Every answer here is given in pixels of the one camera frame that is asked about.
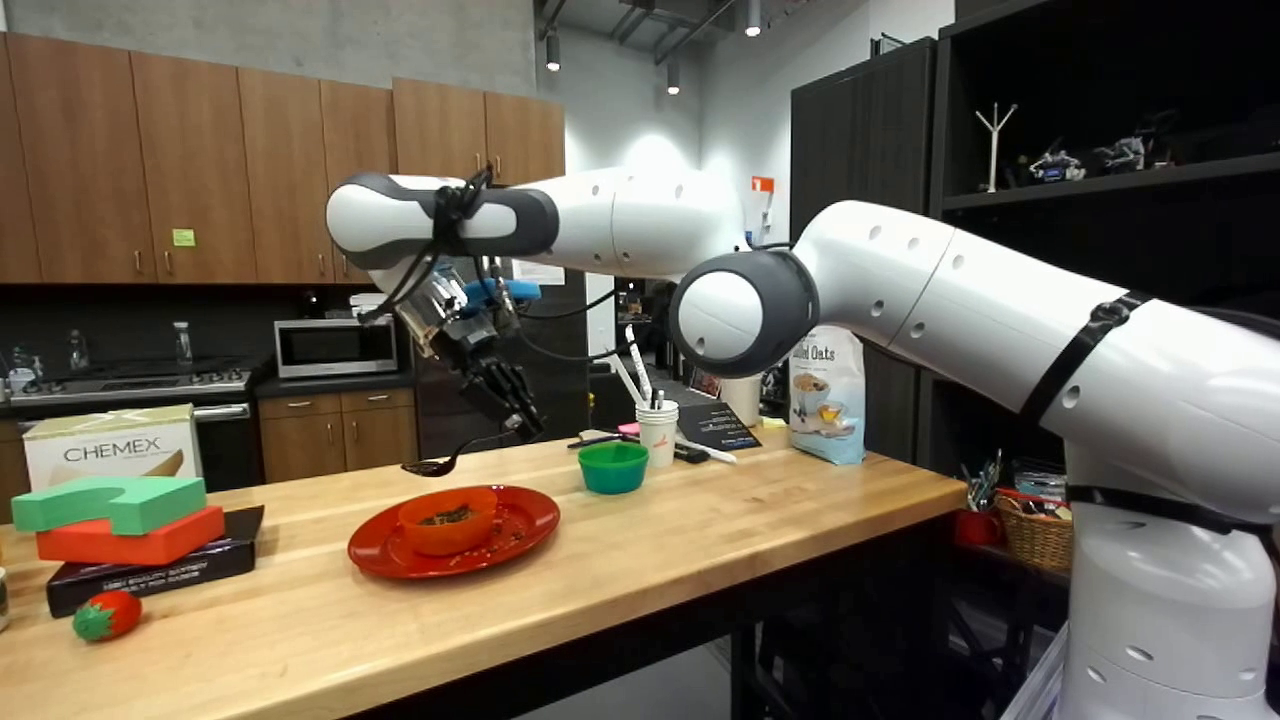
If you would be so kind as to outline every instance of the chemex box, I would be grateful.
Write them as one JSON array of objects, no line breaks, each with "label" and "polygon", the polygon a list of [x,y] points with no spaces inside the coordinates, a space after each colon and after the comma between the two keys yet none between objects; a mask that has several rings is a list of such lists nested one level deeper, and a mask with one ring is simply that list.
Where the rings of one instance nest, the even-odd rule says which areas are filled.
[{"label": "chemex box", "polygon": [[192,405],[42,420],[23,436],[31,489],[76,478],[200,478]]}]

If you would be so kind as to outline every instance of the red mug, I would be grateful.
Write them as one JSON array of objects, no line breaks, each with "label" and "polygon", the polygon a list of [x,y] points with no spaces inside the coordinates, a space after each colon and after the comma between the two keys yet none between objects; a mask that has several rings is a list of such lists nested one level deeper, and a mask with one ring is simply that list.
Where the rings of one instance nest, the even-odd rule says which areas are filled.
[{"label": "red mug", "polygon": [[1005,534],[1000,518],[991,512],[956,511],[957,544],[996,544]]}]

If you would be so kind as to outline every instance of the black box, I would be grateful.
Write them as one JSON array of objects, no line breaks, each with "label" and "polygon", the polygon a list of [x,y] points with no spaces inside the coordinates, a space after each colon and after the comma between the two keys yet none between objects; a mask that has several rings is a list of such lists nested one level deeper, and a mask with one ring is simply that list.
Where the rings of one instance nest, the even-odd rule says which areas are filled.
[{"label": "black box", "polygon": [[257,559],[261,505],[227,512],[227,533],[169,565],[86,565],[65,562],[45,587],[54,618],[74,615],[88,598],[106,591],[138,597],[243,575]]}]

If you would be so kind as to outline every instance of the wooden table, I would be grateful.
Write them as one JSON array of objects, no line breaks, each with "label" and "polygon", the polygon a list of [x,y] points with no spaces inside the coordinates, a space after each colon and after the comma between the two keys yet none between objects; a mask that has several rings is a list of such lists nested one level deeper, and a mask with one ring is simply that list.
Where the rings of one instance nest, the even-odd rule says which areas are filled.
[{"label": "wooden table", "polygon": [[[564,441],[465,456],[444,479],[380,468],[211,496],[266,505],[257,569],[143,600],[143,624],[86,646],[54,620],[55,565],[0,528],[10,619],[0,708],[24,717],[339,717],[724,591],[961,507],[964,486],[868,456],[835,466],[785,430],[724,465],[588,493]],[[390,503],[479,483],[536,488],[562,523],[506,566],[422,583],[362,575],[351,533]]]}]

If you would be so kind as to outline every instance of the orange bowl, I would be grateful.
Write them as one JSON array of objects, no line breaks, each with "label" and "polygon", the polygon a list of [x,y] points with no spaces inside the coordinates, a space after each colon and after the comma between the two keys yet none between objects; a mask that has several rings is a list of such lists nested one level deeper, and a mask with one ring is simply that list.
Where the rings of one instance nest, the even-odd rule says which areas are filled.
[{"label": "orange bowl", "polygon": [[[424,525],[424,520],[442,514],[456,512],[461,507],[470,512],[451,521],[440,518],[440,524]],[[483,543],[493,534],[493,516],[498,510],[498,496],[486,487],[457,488],[410,500],[399,509],[401,532],[413,552],[419,555],[457,555]]]}]

